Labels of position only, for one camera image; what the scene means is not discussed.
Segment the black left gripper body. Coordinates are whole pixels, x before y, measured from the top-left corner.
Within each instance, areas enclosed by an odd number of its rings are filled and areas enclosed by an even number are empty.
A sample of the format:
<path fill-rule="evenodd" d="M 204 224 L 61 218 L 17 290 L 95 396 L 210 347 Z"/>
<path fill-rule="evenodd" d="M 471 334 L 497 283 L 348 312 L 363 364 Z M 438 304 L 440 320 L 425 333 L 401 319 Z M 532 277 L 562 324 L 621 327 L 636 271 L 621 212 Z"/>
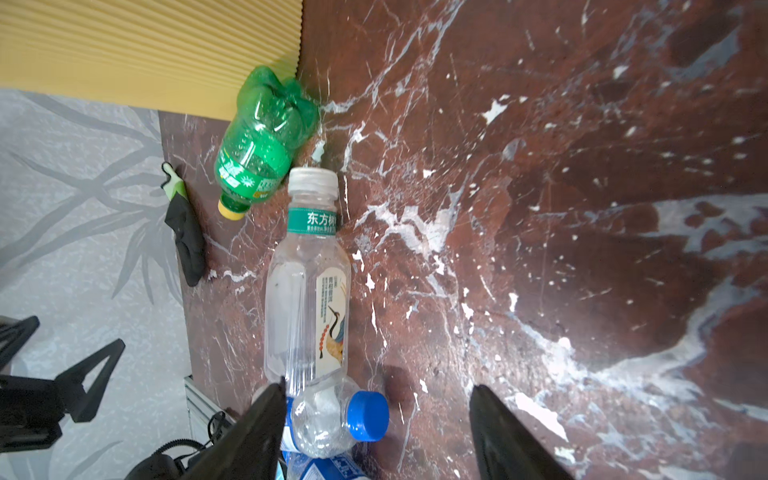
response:
<path fill-rule="evenodd" d="M 66 410 L 52 380 L 1 376 L 1 452 L 51 448 Z"/>

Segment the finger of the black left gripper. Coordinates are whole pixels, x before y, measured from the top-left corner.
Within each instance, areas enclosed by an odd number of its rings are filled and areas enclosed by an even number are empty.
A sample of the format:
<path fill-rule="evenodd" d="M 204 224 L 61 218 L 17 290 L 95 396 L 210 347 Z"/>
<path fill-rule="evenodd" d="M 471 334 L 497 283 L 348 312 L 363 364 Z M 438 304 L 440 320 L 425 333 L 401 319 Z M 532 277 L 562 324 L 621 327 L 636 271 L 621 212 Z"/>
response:
<path fill-rule="evenodd" d="M 21 350 L 30 337 L 39 328 L 40 321 L 37 316 L 30 316 L 23 320 L 1 317 L 1 351 L 0 368 L 5 369 L 13 357 Z"/>
<path fill-rule="evenodd" d="M 117 339 L 55 378 L 62 405 L 73 422 L 88 423 L 96 417 L 124 350 L 125 342 Z"/>

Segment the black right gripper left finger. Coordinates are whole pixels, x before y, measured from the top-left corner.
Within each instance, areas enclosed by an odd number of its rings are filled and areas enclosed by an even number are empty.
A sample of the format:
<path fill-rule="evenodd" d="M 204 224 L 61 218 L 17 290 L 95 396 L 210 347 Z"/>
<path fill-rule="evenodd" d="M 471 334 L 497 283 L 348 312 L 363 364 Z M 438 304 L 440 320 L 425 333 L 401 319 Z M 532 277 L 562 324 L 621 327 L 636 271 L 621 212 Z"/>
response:
<path fill-rule="evenodd" d="M 181 479 L 275 479 L 286 412 L 281 378 L 258 391 L 243 417 Z"/>

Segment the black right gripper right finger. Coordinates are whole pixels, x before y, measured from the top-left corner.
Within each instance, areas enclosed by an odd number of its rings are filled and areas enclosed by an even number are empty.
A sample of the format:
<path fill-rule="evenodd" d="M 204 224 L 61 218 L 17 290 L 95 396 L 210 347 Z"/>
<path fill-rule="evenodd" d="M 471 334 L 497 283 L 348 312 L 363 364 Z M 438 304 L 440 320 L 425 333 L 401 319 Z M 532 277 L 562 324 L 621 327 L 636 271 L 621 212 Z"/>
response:
<path fill-rule="evenodd" d="M 476 385 L 469 418 L 480 478 L 573 480 L 486 385 Z"/>

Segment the clear bottle blue label front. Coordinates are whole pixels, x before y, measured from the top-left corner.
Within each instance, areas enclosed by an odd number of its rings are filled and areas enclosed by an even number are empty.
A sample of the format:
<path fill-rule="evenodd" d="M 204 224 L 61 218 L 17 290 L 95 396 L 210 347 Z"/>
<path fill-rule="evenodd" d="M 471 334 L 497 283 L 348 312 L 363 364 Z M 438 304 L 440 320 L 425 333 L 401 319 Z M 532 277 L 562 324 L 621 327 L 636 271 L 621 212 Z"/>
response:
<path fill-rule="evenodd" d="M 287 460 L 287 480 L 369 480 L 348 453 L 331 458 L 310 458 L 292 453 Z"/>

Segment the clear bottle blue cap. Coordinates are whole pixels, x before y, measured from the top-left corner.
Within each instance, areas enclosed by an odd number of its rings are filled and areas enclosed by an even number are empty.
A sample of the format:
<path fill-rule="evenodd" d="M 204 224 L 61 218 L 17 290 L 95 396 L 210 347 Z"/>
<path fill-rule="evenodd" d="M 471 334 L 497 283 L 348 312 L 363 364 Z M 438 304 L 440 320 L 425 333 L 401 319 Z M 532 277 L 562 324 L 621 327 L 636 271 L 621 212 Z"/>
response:
<path fill-rule="evenodd" d="M 280 449 L 310 458 L 332 458 L 358 443 L 380 441 L 389 421 L 383 394 L 363 390 L 347 376 L 328 378 L 287 399 Z"/>

